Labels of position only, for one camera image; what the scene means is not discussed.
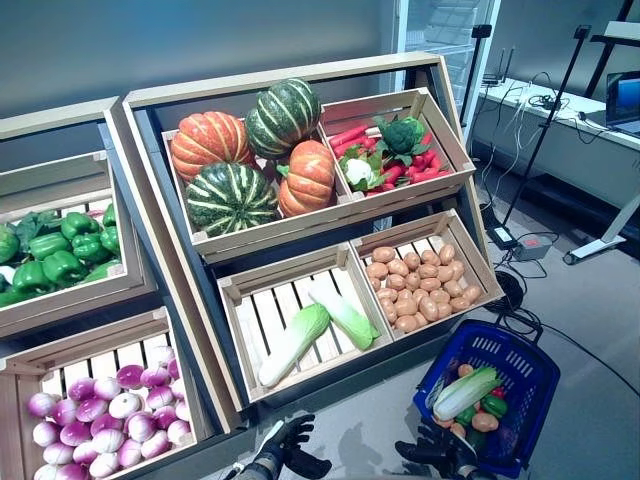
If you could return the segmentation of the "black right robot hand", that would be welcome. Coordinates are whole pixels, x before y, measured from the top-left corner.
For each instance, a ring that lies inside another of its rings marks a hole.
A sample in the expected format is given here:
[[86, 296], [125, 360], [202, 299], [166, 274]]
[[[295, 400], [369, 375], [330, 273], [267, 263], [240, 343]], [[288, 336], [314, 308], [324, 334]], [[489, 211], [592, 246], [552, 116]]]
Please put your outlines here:
[[462, 438], [434, 423], [423, 423], [417, 431], [414, 442], [395, 442], [394, 448], [402, 458], [434, 467], [442, 478], [474, 477], [478, 471], [477, 457]]

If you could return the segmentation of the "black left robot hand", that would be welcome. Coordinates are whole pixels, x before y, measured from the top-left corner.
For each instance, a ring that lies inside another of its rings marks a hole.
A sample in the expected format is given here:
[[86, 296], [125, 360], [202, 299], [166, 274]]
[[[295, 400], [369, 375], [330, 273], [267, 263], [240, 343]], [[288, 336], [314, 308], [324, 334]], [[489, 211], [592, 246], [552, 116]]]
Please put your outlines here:
[[330, 460], [319, 459], [302, 450], [314, 430], [314, 414], [278, 421], [248, 466], [260, 479], [278, 479], [282, 467], [305, 479], [321, 479], [332, 468]]

